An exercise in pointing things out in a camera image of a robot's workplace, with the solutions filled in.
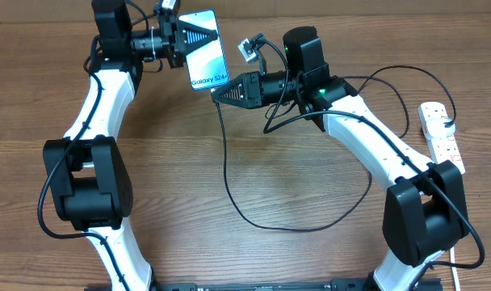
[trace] brown wall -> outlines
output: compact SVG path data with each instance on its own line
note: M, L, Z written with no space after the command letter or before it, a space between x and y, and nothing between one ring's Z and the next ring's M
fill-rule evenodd
M157 0L135 0L152 12ZM213 9L220 18L316 15L487 13L491 0L183 0L182 12ZM90 0L0 0L1 23L91 21Z

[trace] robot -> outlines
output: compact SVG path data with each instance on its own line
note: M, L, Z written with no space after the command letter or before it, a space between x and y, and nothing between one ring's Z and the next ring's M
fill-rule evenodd
M179 5L176 0L162 0L154 7L159 28L133 32L124 0L92 1L100 34L85 64L90 91L72 128L62 139L44 145L48 179L40 197L40 225L54 238L86 237L92 242L111 278L110 287L97 290L442 290L440 280L421 277L435 264L451 266L435 260L468 234L476 238L481 256L475 264L455 266L476 268L482 264L484 248L468 222L459 169L449 161L433 163L383 125L353 86L330 76L317 30L297 27L283 36L287 60L282 59L287 70L268 74L261 47L268 44L281 52L262 34L246 39L238 47L248 62L259 61L260 71L241 74L212 90L212 99L218 108L219 103L247 109L276 104L264 133L291 122L269 129L280 104L294 101L301 115L292 121L312 120L351 150L387 193L383 232L389 251L384 261L367 278L323 284L160 285L132 232L128 218L132 184L116 140L125 110L140 85L142 62L166 59L171 68L183 67L188 54L218 37L216 31L176 19ZM205 37L189 42L188 32ZM445 121L445 130L450 130L453 120ZM95 177L74 178L72 172L83 167L93 167ZM59 218L71 221L81 233L54 234L46 227L42 206L48 187ZM423 204L420 195L432 199Z

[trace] wooden table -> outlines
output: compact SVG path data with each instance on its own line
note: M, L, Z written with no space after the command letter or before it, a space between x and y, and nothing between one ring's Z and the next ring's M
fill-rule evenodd
M451 90L470 221L488 254L481 268L460 270L461 285L491 290L491 15L222 19L231 75L256 70L236 50L240 40L263 31L281 46L282 35L302 25L317 27L333 74L417 65ZM86 240L54 240L36 220L45 179L41 150L46 140L62 137L84 102L88 78L82 62L96 32L93 23L0 25L0 290L82 290L109 281ZM277 56L264 51L269 69L281 69ZM405 141L428 154L416 109L426 101L448 104L446 96L419 72L390 70L380 77L392 82L409 106ZM363 97L389 128L403 131L404 114L390 89L372 83ZM251 220L267 226L323 225L348 210L367 186L362 165L313 123L299 121L265 136L264 110L223 106L223 112L229 182ZM207 91L191 90L184 69L143 77L118 142L134 187L134 234L163 283L365 277L384 258L384 194L377 183L329 230L293 234L245 223L225 192L215 106ZM73 231L57 218L49 194L45 219L57 232ZM471 238L456 250L458 261L476 260ZM452 289L448 268L427 276L442 278Z

